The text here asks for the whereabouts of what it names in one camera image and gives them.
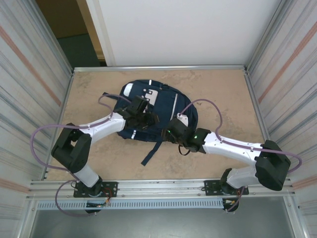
metal bracket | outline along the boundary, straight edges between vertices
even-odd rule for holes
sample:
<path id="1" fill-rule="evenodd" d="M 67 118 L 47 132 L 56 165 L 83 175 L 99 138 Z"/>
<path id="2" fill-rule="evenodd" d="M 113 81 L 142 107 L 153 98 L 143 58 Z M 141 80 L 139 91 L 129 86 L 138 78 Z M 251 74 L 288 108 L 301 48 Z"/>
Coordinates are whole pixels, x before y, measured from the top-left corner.
<path id="1" fill-rule="evenodd" d="M 204 197 L 202 192 L 204 181 L 217 180 L 210 179 L 158 179 L 158 180 L 118 180 L 119 189 L 116 199 L 147 199 L 147 198 L 193 198 Z M 54 200 L 56 190 L 63 181 L 33 181 L 30 186 L 27 200 Z M 248 187 L 249 197 L 267 196 L 295 196 L 294 189 L 289 178 L 286 179 L 282 191 L 272 191 L 262 185 L 251 185 Z M 66 184 L 59 192 L 59 200 L 74 200 L 74 188 L 71 184 Z M 218 195 L 218 197 L 236 197 L 234 195 Z"/>
<path id="2" fill-rule="evenodd" d="M 206 196 L 224 196 L 224 195 L 236 195 L 237 194 L 237 190 L 230 190 L 227 192 L 224 192 L 221 189 L 221 184 L 220 184 L 220 180 L 206 180 L 204 181 L 204 187 L 202 188 L 202 191 L 205 191 Z M 249 195 L 249 188 L 246 187 L 243 191 L 242 195 Z"/>
<path id="3" fill-rule="evenodd" d="M 103 181 L 102 187 L 105 188 L 105 192 L 101 191 L 97 196 L 95 197 L 117 197 L 117 191 L 118 191 L 118 182 L 108 182 Z M 91 196 L 87 193 L 85 193 L 85 188 L 83 183 L 77 182 L 75 185 L 74 190 L 74 197 L 88 197 L 91 198 Z"/>

navy blue backpack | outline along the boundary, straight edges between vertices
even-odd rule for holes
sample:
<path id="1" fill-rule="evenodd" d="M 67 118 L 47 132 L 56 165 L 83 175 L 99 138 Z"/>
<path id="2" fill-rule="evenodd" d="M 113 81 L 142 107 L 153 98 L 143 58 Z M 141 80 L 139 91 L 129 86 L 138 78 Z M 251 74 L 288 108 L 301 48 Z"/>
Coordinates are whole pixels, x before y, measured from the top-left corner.
<path id="1" fill-rule="evenodd" d="M 151 106 L 151 110 L 158 116 L 159 123 L 149 126 L 145 130 L 137 130 L 133 128 L 125 129 L 118 132 L 118 135 L 124 139 L 134 139 L 147 142 L 156 142 L 153 150 L 148 153 L 142 161 L 145 166 L 154 153 L 158 150 L 163 142 L 162 130 L 173 117 L 180 113 L 191 101 L 179 90 L 151 79 L 135 80 L 127 83 L 121 89 L 120 95 L 133 100 L 135 96 L 146 98 Z M 114 109 L 125 108 L 128 102 L 112 97 L 117 100 Z M 190 106 L 184 113 L 188 118 L 188 126 L 196 129 L 198 122 L 198 114 L 194 105 Z"/>

metal frame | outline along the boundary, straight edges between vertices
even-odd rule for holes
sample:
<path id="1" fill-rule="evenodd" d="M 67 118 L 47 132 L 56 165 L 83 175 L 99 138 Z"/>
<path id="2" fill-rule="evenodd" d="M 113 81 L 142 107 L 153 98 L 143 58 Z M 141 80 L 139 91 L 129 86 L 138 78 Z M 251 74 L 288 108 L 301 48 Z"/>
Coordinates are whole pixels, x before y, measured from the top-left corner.
<path id="1" fill-rule="evenodd" d="M 69 92 L 70 92 L 70 89 L 71 89 L 71 85 L 73 84 L 73 80 L 74 80 L 74 74 L 72 75 L 72 77 L 70 78 L 70 81 L 68 83 L 68 86 L 67 86 L 67 89 L 66 89 L 66 95 L 65 95 L 65 98 L 62 102 L 62 105 L 61 105 L 61 110 L 60 110 L 60 114 L 59 114 L 59 117 L 57 119 L 57 124 L 61 124 L 62 120 L 63 120 L 63 116 L 64 116 L 64 113 L 65 113 L 65 109 L 66 109 L 66 105 L 67 105 L 67 101 L 68 101 L 68 97 L 69 97 Z M 59 135 L 59 128 L 56 128 L 55 129 L 55 132 L 54 132 L 54 135 L 51 139 L 51 146 L 50 146 L 50 150 L 49 150 L 49 153 L 48 153 L 48 156 L 45 160 L 45 163 L 49 164 L 52 160 L 52 157 L 51 157 L 51 153 L 50 151 L 53 149 L 53 146 L 54 146 L 54 142 L 57 140 L 57 136 Z M 41 174 L 41 180 L 45 179 L 45 175 L 46 175 L 46 172 L 48 171 L 49 169 L 47 167 L 44 167 L 43 170 L 42 170 L 42 174 Z"/>
<path id="2" fill-rule="evenodd" d="M 264 138 L 264 140 L 270 140 L 270 135 L 268 132 L 268 129 L 266 127 L 264 118 L 262 116 L 262 113 L 260 111 L 260 107 L 257 101 L 257 98 L 255 96 L 253 86 L 251 84 L 250 78 L 249 78 L 249 72 L 246 70 L 243 70 L 244 77 L 246 79 L 246 83 L 248 86 L 248 90 L 250 93 L 251 101 L 253 104 L 254 111 L 256 112 L 256 116 L 258 119 L 258 123 L 260 125 L 261 133 Z M 286 207 L 286 211 L 288 214 L 288 217 L 290 219 L 293 232 L 296 238 L 309 238 L 310 235 L 308 233 L 308 229 L 306 226 L 306 223 L 304 221 L 303 215 L 301 214 L 299 210 L 299 202 L 296 199 L 296 196 L 284 196 L 284 203 Z"/>
<path id="3" fill-rule="evenodd" d="M 269 139 L 269 134 L 265 122 L 261 115 L 253 87 L 249 76 L 242 65 L 189 65 L 189 66 L 129 66 L 129 67 L 95 67 L 95 68 L 75 68 L 74 72 L 87 71 L 137 71 L 137 70 L 211 70 L 211 69 L 241 69 L 243 70 L 250 97 L 256 112 L 258 122 L 264 139 Z M 63 102 L 61 116 L 65 110 L 67 99 L 73 77 L 67 89 L 67 95 Z M 206 199 L 208 198 L 201 188 L 204 186 L 204 180 L 208 179 L 159 179 L 159 180 L 120 180 L 118 181 L 119 190 L 117 197 L 113 200 L 128 201 L 136 199 Z M 26 198 L 24 224 L 21 228 L 19 237 L 29 237 L 39 202 L 53 201 L 56 190 L 64 181 L 33 181 L 30 186 L 29 194 Z M 307 238 L 308 232 L 305 230 L 303 217 L 297 208 L 295 192 L 291 180 L 286 179 L 282 191 L 272 191 L 261 185 L 249 186 L 250 194 L 248 197 L 270 197 L 283 196 L 285 206 L 293 227 L 296 238 Z M 234 196 L 210 196 L 209 198 L 223 198 Z M 84 198 L 74 198 L 73 188 L 66 184 L 58 195 L 62 201 L 84 201 Z"/>
<path id="4" fill-rule="evenodd" d="M 244 69 L 242 64 L 76 67 L 74 72 Z"/>

tan work surface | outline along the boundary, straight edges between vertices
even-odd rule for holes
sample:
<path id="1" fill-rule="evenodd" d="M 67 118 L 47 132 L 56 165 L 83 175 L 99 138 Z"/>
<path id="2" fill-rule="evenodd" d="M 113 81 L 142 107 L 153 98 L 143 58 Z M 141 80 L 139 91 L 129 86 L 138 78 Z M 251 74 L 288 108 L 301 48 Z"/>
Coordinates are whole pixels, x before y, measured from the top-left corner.
<path id="1" fill-rule="evenodd" d="M 263 142 L 250 94 L 241 70 L 173 70 L 77 72 L 70 90 L 63 124 L 93 122 L 109 114 L 97 103 L 103 92 L 119 94 L 122 86 L 135 79 L 153 79 L 173 86 L 190 100 L 214 101 L 223 115 L 220 135 L 248 142 Z M 114 106 L 115 100 L 103 102 Z M 197 102 L 198 127 L 214 131 L 219 125 L 215 108 Z M 155 143 L 122 139 L 116 133 L 92 145 L 88 163 L 103 179 L 200 179 L 219 178 L 227 168 L 247 166 L 220 155 L 190 153 L 182 156 L 177 145 L 164 142 L 148 164 L 140 163 Z M 55 159 L 52 165 L 60 165 Z M 50 170 L 49 180 L 66 180 L 72 176 Z"/>

backpack strap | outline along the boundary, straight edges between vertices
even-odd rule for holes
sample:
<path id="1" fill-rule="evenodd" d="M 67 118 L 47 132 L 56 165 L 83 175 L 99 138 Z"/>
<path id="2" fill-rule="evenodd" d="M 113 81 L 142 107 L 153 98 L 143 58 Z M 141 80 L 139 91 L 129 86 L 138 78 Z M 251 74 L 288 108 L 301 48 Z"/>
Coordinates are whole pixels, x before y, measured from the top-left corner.
<path id="1" fill-rule="evenodd" d="M 158 87 L 160 89 L 165 89 L 168 90 L 170 88 L 170 86 L 168 86 L 166 83 L 161 83 L 155 80 L 151 80 L 151 79 L 138 79 L 136 80 L 142 84 L 148 84 L 148 85 L 152 85 L 154 87 Z"/>
<path id="2" fill-rule="evenodd" d="M 144 160 L 141 162 L 141 165 L 145 166 L 147 165 L 148 161 L 153 157 L 155 152 L 159 149 L 160 145 L 162 145 L 162 141 L 157 142 L 154 146 L 154 148 L 148 153 L 148 155 L 144 158 Z"/>

